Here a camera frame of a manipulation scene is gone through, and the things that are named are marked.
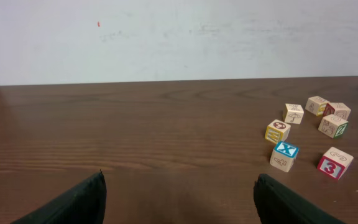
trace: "block with umbrella picture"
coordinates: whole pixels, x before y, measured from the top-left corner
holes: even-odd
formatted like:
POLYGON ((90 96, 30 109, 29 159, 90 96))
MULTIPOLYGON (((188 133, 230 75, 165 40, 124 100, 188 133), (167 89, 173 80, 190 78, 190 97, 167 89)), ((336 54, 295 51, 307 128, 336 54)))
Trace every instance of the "block with umbrella picture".
POLYGON ((283 118, 284 122, 291 124, 300 124, 303 118, 303 108, 301 105, 285 104, 283 118))

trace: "alphabet block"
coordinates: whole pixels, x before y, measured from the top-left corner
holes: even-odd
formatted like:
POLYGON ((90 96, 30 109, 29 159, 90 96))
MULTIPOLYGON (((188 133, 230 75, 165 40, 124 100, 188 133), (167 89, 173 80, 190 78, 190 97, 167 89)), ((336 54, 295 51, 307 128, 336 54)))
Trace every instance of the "alphabet block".
POLYGON ((284 122, 300 124, 303 118, 303 108, 301 105, 285 104, 283 118, 284 122))
POLYGON ((327 103, 326 109, 324 110, 324 116, 333 114, 342 119, 347 120, 351 113, 351 109, 348 108, 344 103, 327 103))
POLYGON ((353 161, 353 156, 346 152, 331 147, 320 160, 317 169, 324 172, 328 176, 339 180, 349 168, 353 161))
POLYGON ((290 129, 291 125, 276 119, 267 126, 265 139, 277 144, 279 141, 287 139, 290 129))
POLYGON ((288 172, 298 155, 298 151, 299 147, 280 141, 273 149, 273 153, 270 158, 270 165, 284 172, 288 172))
POLYGON ((320 96, 314 96, 308 99, 305 109, 312 112, 316 116, 322 115, 326 109, 328 100, 321 98, 320 96))
POLYGON ((318 130, 333 139, 337 139, 345 133, 348 124, 348 121, 331 114, 323 117, 318 130))

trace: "block with yellow face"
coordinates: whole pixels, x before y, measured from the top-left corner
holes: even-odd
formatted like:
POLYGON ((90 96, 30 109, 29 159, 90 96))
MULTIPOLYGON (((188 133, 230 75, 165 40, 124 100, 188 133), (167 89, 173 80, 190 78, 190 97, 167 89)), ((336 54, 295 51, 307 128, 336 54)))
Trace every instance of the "block with yellow face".
POLYGON ((328 100, 325 100, 320 96, 314 96, 308 99, 305 109, 312 112, 316 116, 322 115, 326 109, 327 103, 329 103, 328 100))
POLYGON ((276 119, 267 126, 265 139, 277 144, 279 141, 287 139, 290 129, 291 125, 276 119))

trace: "wooden table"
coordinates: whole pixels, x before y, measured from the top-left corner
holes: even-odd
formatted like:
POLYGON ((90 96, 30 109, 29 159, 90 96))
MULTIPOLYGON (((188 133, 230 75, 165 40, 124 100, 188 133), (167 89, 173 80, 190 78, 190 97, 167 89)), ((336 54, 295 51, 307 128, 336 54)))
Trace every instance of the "wooden table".
POLYGON ((100 169, 105 223, 260 223, 252 189, 261 173, 358 223, 358 77, 0 87, 0 223, 100 169), (305 111, 284 173, 269 165, 266 126, 284 103, 315 95, 349 106, 349 128, 331 139, 305 111), (339 181, 316 169, 331 146, 354 156, 339 181))

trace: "block with red face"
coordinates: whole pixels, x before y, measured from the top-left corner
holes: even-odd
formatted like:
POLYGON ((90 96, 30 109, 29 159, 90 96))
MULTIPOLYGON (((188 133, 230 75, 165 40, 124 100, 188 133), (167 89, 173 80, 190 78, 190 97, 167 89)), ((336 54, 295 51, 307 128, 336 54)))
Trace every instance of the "block with red face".
POLYGON ((351 111, 352 110, 349 107, 347 107, 344 103, 327 103, 323 116, 328 116, 330 114, 333 114, 337 117, 347 120, 349 118, 351 111))
POLYGON ((339 180, 353 161, 353 156, 331 147, 321 158, 317 169, 339 180))

